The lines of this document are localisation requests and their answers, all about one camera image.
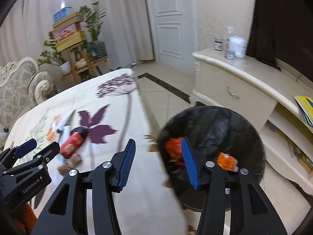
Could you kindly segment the orange printed clear wrapper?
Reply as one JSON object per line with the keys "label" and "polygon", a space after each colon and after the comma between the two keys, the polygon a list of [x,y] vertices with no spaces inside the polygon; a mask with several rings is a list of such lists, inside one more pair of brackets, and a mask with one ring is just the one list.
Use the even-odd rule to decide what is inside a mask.
{"label": "orange printed clear wrapper", "polygon": [[48,131],[46,133],[46,141],[53,142],[57,138],[57,127],[61,121],[61,114],[58,114],[53,117],[50,126],[48,127]]}

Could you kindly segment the wooden plant stand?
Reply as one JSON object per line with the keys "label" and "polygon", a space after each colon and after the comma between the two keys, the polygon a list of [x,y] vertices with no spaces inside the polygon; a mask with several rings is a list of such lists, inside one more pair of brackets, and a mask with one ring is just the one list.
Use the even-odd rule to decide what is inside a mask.
{"label": "wooden plant stand", "polygon": [[108,56],[95,59],[84,48],[83,41],[62,50],[62,54],[65,55],[69,62],[70,73],[62,76],[60,80],[66,81],[67,79],[73,79],[75,84],[78,84],[79,79],[81,82],[84,82],[90,78],[96,78],[102,75],[99,66],[108,62]]}

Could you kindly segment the clear spray bottle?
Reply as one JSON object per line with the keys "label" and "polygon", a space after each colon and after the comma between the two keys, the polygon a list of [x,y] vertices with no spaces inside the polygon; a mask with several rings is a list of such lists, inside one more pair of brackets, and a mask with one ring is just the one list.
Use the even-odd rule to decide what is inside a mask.
{"label": "clear spray bottle", "polygon": [[229,49],[230,39],[232,37],[232,33],[233,33],[233,27],[228,26],[227,27],[227,37],[226,37],[226,50]]}

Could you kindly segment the floral cream tablecloth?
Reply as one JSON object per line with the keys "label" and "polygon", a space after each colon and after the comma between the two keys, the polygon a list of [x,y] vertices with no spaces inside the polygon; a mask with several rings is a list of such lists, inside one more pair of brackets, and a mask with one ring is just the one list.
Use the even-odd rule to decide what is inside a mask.
{"label": "floral cream tablecloth", "polygon": [[183,210],[157,152],[152,152],[151,127],[136,75],[120,69],[69,88],[31,109],[17,120],[6,146],[38,138],[44,147],[52,138],[52,120],[73,113],[71,128],[84,126],[88,136],[78,149],[79,171],[89,171],[136,143],[134,163],[126,187],[113,200],[123,234],[186,234]]}

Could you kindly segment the white panel door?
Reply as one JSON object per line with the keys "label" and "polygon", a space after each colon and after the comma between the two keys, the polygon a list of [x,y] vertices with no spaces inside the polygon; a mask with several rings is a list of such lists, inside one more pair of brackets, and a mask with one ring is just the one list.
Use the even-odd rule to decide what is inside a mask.
{"label": "white panel door", "polygon": [[196,0],[146,0],[155,60],[194,74]]}

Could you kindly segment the red bottle black cap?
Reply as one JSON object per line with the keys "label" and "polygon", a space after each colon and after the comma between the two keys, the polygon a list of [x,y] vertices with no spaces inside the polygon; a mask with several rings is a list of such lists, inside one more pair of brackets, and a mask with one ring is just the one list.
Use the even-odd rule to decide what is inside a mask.
{"label": "red bottle black cap", "polygon": [[80,126],[73,130],[69,138],[60,147],[60,154],[69,159],[75,151],[84,143],[88,131],[85,127]]}

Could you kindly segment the black lined trash bin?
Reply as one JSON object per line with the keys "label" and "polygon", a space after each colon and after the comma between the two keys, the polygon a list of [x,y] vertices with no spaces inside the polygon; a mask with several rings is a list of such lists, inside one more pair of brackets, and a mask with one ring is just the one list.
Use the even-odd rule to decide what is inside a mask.
{"label": "black lined trash bin", "polygon": [[202,210],[204,192],[192,187],[184,166],[176,164],[165,148],[171,138],[187,137],[196,151],[208,160],[226,153],[238,161],[238,167],[250,170],[260,183],[265,170],[265,151],[262,140],[253,125],[240,114],[217,106],[188,108],[172,117],[161,130],[157,146],[172,188],[185,209]]}

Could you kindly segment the orange crumpled wrapper in bin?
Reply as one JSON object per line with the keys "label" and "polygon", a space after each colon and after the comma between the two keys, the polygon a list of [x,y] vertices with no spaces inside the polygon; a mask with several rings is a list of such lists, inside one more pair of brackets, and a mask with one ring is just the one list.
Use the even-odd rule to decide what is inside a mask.
{"label": "orange crumpled wrapper in bin", "polygon": [[224,170],[237,172],[239,170],[237,164],[238,160],[234,157],[226,154],[220,153],[216,160],[216,163]]}

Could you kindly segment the yellow book on shelf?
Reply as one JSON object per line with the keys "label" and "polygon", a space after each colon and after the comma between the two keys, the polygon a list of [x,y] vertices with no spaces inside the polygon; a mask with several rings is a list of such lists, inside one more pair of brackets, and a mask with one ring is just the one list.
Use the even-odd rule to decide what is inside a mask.
{"label": "yellow book on shelf", "polygon": [[313,127],[313,102],[312,98],[304,96],[294,97],[300,112],[300,116],[303,122],[309,126]]}

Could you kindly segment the tall plant in dark pot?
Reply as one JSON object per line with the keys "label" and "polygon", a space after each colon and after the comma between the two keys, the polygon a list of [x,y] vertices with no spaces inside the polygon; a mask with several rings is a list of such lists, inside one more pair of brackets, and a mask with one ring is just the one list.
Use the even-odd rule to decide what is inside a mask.
{"label": "tall plant in dark pot", "polygon": [[99,40],[103,24],[102,19],[106,16],[104,6],[101,5],[100,1],[96,1],[90,7],[87,5],[81,6],[79,12],[82,14],[85,27],[91,36],[89,47],[95,59],[99,60],[107,57],[105,44]]}

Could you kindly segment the pink printed box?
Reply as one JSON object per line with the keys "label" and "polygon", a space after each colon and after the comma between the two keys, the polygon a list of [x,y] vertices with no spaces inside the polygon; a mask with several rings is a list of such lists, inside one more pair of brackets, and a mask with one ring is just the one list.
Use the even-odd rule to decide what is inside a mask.
{"label": "pink printed box", "polygon": [[62,29],[56,31],[57,41],[61,41],[69,36],[72,36],[73,34],[80,32],[80,30],[81,27],[79,23],[73,23],[63,27]]}

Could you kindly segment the plant in white pot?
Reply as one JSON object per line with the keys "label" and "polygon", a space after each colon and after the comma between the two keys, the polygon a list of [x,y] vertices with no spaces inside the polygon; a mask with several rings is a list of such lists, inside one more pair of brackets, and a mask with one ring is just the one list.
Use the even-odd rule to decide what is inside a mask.
{"label": "plant in white pot", "polygon": [[40,57],[37,59],[39,66],[44,64],[58,66],[63,76],[67,76],[71,73],[71,67],[68,61],[65,60],[61,52],[56,50],[56,34],[53,31],[48,33],[48,40],[45,40],[43,46],[45,50],[40,53]]}

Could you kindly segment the small labelled jar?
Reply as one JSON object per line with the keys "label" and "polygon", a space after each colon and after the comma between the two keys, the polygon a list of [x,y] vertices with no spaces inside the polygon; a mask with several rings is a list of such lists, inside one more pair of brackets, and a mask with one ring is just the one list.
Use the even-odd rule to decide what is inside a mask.
{"label": "small labelled jar", "polygon": [[225,54],[224,54],[225,58],[228,60],[234,60],[235,58],[235,52],[233,50],[226,50]]}

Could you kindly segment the orange plastic bag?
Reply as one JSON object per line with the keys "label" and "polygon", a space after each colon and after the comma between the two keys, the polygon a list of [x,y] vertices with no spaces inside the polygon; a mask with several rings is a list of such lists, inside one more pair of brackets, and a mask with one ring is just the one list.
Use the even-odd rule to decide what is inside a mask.
{"label": "orange plastic bag", "polygon": [[165,143],[165,149],[170,156],[170,162],[176,166],[184,167],[183,155],[181,152],[181,141],[183,137],[170,138]]}

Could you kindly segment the stacked yellow gift boxes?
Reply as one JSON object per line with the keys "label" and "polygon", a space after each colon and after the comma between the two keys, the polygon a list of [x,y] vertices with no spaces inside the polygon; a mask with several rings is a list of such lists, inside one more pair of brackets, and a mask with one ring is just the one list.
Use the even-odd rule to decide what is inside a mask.
{"label": "stacked yellow gift boxes", "polygon": [[[66,27],[73,23],[80,24],[81,22],[83,22],[83,14],[80,12],[74,12],[62,18],[61,20],[57,21],[56,23],[54,23],[52,27],[53,27],[54,33],[56,34],[56,31],[62,29],[63,27]],[[85,36],[84,31],[81,28],[80,32],[77,32],[73,34],[72,36],[69,36],[61,41],[57,41],[56,50],[58,52],[61,52],[62,50],[67,49],[68,47],[74,44],[80,43],[81,41],[84,41],[84,40],[86,40],[86,36]]]}

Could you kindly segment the blue small box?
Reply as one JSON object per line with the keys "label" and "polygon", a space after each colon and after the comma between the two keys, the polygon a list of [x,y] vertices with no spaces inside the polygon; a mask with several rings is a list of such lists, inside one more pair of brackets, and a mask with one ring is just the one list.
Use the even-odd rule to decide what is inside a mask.
{"label": "blue small box", "polygon": [[61,9],[59,9],[58,11],[56,11],[52,15],[52,18],[53,18],[54,23],[56,23],[57,21],[61,20],[62,18],[66,17],[70,14],[71,14],[71,7],[66,6],[66,7],[63,7]]}

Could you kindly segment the cream sideboard cabinet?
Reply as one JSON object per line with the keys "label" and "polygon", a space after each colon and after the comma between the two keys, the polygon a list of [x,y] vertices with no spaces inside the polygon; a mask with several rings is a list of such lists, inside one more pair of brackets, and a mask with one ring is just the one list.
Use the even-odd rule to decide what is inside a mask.
{"label": "cream sideboard cabinet", "polygon": [[193,53],[192,103],[231,109],[259,132],[266,160],[286,179],[312,194],[312,127],[300,116],[295,96],[310,96],[281,71],[254,58],[228,60],[223,52]]}

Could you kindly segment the checkered fabric bow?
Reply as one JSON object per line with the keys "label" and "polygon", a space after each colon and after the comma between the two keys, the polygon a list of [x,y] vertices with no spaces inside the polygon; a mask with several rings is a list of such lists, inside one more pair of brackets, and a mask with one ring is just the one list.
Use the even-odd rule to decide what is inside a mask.
{"label": "checkered fabric bow", "polygon": [[73,154],[69,159],[66,159],[65,162],[58,167],[58,172],[61,176],[66,176],[66,174],[75,169],[82,162],[82,157],[79,153]]}

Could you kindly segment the small dark tin can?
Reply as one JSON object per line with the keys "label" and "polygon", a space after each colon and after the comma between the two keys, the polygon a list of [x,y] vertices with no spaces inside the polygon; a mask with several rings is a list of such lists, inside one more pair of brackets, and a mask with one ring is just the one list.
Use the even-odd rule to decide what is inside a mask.
{"label": "small dark tin can", "polygon": [[218,51],[222,51],[224,47],[223,39],[215,37],[214,38],[214,49]]}

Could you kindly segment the white pleated curtain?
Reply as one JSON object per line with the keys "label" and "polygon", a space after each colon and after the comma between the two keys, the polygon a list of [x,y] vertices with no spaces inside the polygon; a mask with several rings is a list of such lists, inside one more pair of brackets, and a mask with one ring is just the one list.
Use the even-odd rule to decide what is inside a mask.
{"label": "white pleated curtain", "polygon": [[[80,79],[73,71],[84,57],[85,70],[95,74],[87,54],[106,58],[105,67],[128,67],[153,59],[145,0],[13,0],[1,23],[1,65],[34,58],[60,90]],[[63,79],[62,67],[71,72]]]}

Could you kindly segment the white paper sleeve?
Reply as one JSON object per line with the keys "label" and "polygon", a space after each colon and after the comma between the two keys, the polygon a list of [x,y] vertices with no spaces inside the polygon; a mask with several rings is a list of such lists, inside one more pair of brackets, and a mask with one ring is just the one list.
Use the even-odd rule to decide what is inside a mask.
{"label": "white paper sleeve", "polygon": [[65,125],[63,127],[63,132],[61,134],[61,137],[60,137],[60,146],[62,146],[70,137],[71,135],[71,126],[70,125]]}

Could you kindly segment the dark brown curtain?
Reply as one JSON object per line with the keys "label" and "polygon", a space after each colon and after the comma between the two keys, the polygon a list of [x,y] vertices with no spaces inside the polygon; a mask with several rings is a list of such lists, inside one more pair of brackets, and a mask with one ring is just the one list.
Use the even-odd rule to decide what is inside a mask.
{"label": "dark brown curtain", "polygon": [[282,60],[312,80],[312,0],[255,0],[246,54],[274,68]]}

